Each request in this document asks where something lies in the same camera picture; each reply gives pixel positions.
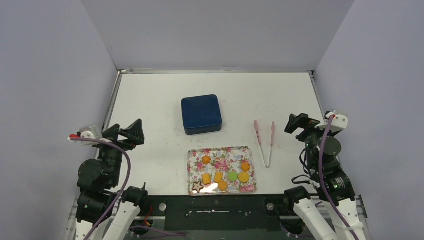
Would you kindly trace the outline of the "pink cat paw tongs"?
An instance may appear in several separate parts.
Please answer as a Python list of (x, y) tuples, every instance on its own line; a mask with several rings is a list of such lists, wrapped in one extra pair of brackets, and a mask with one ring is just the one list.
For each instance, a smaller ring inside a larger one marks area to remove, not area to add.
[[(259, 154), (260, 157), (262, 159), (263, 165), (265, 168), (269, 168), (271, 165), (271, 158), (272, 158), (272, 151), (273, 151), (273, 146), (274, 146), (274, 141), (275, 141), (275, 132), (276, 132), (276, 124), (273, 121), (270, 127), (270, 140), (269, 141), (263, 141), (262, 135), (261, 135), (261, 130), (260, 130), (260, 125), (259, 122), (257, 120), (253, 121), (253, 127), (254, 127), (254, 131), (255, 131), (255, 135), (257, 138), (257, 143), (258, 143), (258, 149), (259, 149)], [(268, 156), (265, 156), (265, 145), (268, 144)]]

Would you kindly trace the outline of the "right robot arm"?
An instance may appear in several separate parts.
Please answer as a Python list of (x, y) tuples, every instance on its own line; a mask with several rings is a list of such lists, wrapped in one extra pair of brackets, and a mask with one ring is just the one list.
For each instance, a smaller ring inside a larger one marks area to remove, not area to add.
[(284, 193), (254, 193), (257, 173), (246, 146), (194, 149), (187, 153), (188, 195), (148, 195), (140, 213), (165, 216), (168, 231), (279, 231), (285, 221), (296, 221), (317, 240), (365, 239), (352, 183), (337, 160), (342, 145), (336, 135), (348, 118), (329, 111), (325, 119), (289, 116), (284, 131), (301, 129), (296, 139), (305, 145), (299, 155), (304, 173)]

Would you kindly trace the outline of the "dark blue square box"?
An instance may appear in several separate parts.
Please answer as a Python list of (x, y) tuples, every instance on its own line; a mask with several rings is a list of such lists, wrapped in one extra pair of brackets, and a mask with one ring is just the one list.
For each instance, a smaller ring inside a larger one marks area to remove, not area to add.
[(192, 135), (200, 135), (200, 134), (208, 134), (219, 132), (222, 129), (222, 124), (218, 125), (209, 125), (209, 126), (192, 126), (192, 127), (184, 127), (184, 132), (188, 136)]

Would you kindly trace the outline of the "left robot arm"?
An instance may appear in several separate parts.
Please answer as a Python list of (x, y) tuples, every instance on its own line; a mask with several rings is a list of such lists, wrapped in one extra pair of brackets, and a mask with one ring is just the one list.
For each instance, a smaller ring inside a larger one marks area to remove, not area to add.
[(128, 186), (132, 167), (128, 152), (145, 143), (142, 120), (104, 131), (86, 126), (68, 140), (98, 149), (98, 158), (84, 161), (78, 169), (75, 239), (124, 239), (138, 215), (153, 211), (146, 188)]

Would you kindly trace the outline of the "dark blue box lid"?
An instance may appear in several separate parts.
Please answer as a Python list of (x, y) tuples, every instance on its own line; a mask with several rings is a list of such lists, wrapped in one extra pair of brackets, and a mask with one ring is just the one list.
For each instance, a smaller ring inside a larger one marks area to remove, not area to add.
[(211, 126), (223, 123), (215, 94), (185, 97), (181, 100), (183, 127)]

